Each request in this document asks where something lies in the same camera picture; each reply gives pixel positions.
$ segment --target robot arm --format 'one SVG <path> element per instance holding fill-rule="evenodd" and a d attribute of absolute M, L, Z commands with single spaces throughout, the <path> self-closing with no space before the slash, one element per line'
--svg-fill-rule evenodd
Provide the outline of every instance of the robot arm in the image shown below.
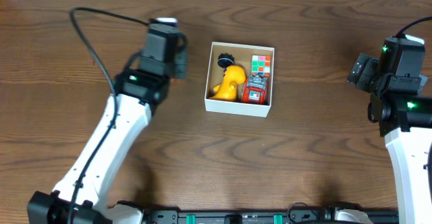
<path fill-rule="evenodd" d="M 360 54 L 348 81 L 369 92 L 368 118 L 379 123 L 396 182 L 401 223 L 428 223 L 432 210 L 428 155 L 432 144 L 432 99 L 419 96 L 424 41 L 387 38 L 380 60 Z"/>
<path fill-rule="evenodd" d="M 142 104 L 139 99 L 124 94 L 117 95 L 116 100 L 119 105 L 116 127 L 110 131 L 102 147 L 91 161 L 76 199 L 78 205 L 83 205 L 84 201 L 92 202 L 92 208 L 102 215 L 105 215 L 108 191 L 120 165 L 123 163 L 132 143 L 151 120 L 149 104 Z M 110 96 L 102 119 L 78 160 L 65 177 L 53 188 L 53 192 L 59 192 L 58 197 L 60 199 L 71 201 L 75 182 L 89 156 L 105 133 L 112 118 L 113 107 L 113 98 Z"/>
<path fill-rule="evenodd" d="M 28 203 L 30 223 L 69 223 L 72 218 L 74 224 L 141 223 L 143 213 L 136 208 L 117 206 L 107 210 L 108 191 L 131 145 L 167 97 L 170 78 L 186 77 L 187 60 L 186 37 L 176 28 L 175 19 L 151 20 L 148 26 L 145 48 L 131 56 L 115 77 L 115 95 L 108 98 L 102 118 L 78 160 L 51 194 L 35 192 Z M 135 59 L 139 59 L 139 66 L 132 69 Z M 115 101 L 117 116 L 112 121 Z M 78 187 L 77 179 L 82 176 Z"/>

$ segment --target toy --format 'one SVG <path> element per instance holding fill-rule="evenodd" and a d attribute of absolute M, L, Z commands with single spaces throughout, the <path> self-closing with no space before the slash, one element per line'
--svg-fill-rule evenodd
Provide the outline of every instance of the toy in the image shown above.
<path fill-rule="evenodd" d="M 237 99 L 237 85 L 244 83 L 245 80 L 246 74 L 241 66 L 228 66 L 224 70 L 222 83 L 213 88 L 216 95 L 210 99 L 234 102 Z"/>
<path fill-rule="evenodd" d="M 270 56 L 253 55 L 252 56 L 252 70 L 251 74 L 254 76 L 263 76 L 268 78 L 270 76 Z"/>
<path fill-rule="evenodd" d="M 222 68 L 227 68 L 230 65 L 234 65 L 234 57 L 229 53 L 222 53 L 217 58 L 217 65 Z"/>
<path fill-rule="evenodd" d="M 264 104 L 267 78 L 250 75 L 243 89 L 242 103 Z"/>

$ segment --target rubik's cube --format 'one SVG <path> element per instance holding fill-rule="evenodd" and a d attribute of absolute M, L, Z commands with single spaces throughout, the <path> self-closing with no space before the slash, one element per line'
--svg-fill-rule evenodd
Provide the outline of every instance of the rubik's cube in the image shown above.
<path fill-rule="evenodd" d="M 253 55 L 251 74 L 268 78 L 270 76 L 270 56 Z"/>

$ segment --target green connector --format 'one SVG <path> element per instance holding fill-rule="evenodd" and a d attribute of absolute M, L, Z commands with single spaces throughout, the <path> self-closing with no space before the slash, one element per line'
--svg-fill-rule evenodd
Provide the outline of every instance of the green connector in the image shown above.
<path fill-rule="evenodd" d="M 282 224 L 284 221 L 282 215 L 274 215 L 273 220 L 274 220 L 274 224 Z"/>
<path fill-rule="evenodd" d="M 195 215 L 186 215 L 186 224 L 195 224 Z"/>

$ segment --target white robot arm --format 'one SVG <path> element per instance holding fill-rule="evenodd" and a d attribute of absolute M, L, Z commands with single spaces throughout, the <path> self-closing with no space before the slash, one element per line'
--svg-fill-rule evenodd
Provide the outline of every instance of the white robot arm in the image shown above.
<path fill-rule="evenodd" d="M 84 201 L 92 202 L 93 209 L 99 211 L 102 215 L 106 213 L 108 191 L 120 165 L 123 163 L 132 143 L 151 120 L 149 104 L 142 104 L 139 99 L 124 94 L 117 95 L 116 99 L 119 111 L 115 121 L 115 129 L 110 131 L 91 161 L 76 199 L 76 204 L 79 205 L 83 205 Z M 113 107 L 113 97 L 110 96 L 102 119 L 78 160 L 65 177 L 53 188 L 53 192 L 59 192 L 60 199 L 71 201 L 75 182 L 99 140 L 106 132 L 113 117 Z"/>
<path fill-rule="evenodd" d="M 432 129 L 411 128 L 402 132 L 397 128 L 384 138 L 393 165 L 399 222 L 430 223 L 432 201 L 425 165 L 431 154 Z"/>

